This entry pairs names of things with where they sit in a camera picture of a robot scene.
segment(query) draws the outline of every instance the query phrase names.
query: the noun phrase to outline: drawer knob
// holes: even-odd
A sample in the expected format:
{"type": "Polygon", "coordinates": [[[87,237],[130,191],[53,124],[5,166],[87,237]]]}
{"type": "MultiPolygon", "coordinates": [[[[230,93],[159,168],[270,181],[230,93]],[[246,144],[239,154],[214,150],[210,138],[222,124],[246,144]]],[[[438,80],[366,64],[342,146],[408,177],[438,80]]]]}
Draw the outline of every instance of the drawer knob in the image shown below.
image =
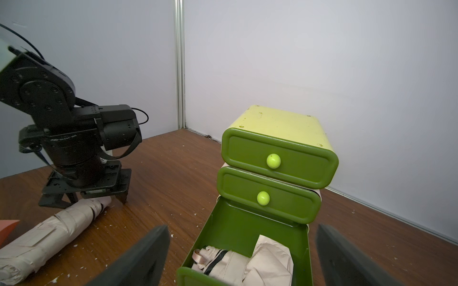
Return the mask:
{"type": "Polygon", "coordinates": [[[267,192],[259,192],[257,197],[258,203],[260,205],[267,205],[270,202],[270,196],[267,192]]]}
{"type": "Polygon", "coordinates": [[[280,159],[280,156],[277,154],[270,154],[267,156],[267,166],[271,169],[276,169],[280,167],[282,160],[280,159]]]}

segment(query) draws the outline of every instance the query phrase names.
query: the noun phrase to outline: yellow top panel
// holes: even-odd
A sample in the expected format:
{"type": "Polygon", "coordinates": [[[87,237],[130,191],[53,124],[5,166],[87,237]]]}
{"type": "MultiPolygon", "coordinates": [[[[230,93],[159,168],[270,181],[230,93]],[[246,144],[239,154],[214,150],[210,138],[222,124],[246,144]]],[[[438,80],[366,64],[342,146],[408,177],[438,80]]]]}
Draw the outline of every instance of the yellow top panel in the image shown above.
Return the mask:
{"type": "Polygon", "coordinates": [[[313,116],[252,105],[229,128],[238,128],[334,152],[313,116]]]}

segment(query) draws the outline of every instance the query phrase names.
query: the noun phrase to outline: orange object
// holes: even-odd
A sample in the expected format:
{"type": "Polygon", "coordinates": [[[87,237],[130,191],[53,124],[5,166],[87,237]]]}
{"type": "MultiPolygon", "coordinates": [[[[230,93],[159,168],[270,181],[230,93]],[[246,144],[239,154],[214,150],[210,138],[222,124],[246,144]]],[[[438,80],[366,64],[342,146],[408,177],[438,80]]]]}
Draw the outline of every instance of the orange object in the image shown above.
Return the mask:
{"type": "Polygon", "coordinates": [[[3,220],[0,221],[0,244],[2,244],[8,235],[13,231],[18,223],[18,220],[3,220]]]}

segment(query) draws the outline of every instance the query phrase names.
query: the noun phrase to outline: table surface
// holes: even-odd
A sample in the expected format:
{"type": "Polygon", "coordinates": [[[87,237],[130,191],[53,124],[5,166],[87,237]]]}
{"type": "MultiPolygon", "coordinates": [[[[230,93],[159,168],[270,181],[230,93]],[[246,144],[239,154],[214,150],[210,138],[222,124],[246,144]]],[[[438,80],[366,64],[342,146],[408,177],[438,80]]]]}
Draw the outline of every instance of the table surface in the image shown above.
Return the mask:
{"type": "MultiPolygon", "coordinates": [[[[132,169],[127,203],[114,200],[21,285],[46,285],[56,277],[56,285],[84,285],[162,224],[173,237],[160,284],[176,284],[176,269],[216,204],[222,164],[221,145],[188,130],[144,140],[122,159],[123,167],[132,169]]],[[[0,179],[0,219],[21,220],[3,245],[59,211],[38,206],[49,173],[43,167],[0,179]]],[[[458,246],[328,190],[322,198],[309,233],[315,285],[325,285],[314,241],[319,223],[336,228],[406,285],[458,285],[458,246]]]]}

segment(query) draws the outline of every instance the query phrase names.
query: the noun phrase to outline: folded umbrella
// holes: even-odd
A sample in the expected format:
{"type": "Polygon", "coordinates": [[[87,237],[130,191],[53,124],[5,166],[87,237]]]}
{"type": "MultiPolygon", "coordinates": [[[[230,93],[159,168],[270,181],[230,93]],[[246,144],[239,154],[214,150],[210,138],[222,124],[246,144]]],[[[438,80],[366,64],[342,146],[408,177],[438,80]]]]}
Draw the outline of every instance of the folded umbrella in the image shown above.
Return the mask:
{"type": "Polygon", "coordinates": [[[232,286],[291,286],[293,259],[289,248],[260,235],[251,258],[207,246],[192,255],[192,269],[232,286]]]}
{"type": "Polygon", "coordinates": [[[110,197],[79,200],[0,249],[0,282],[15,285],[37,272],[110,203],[110,197]]]}

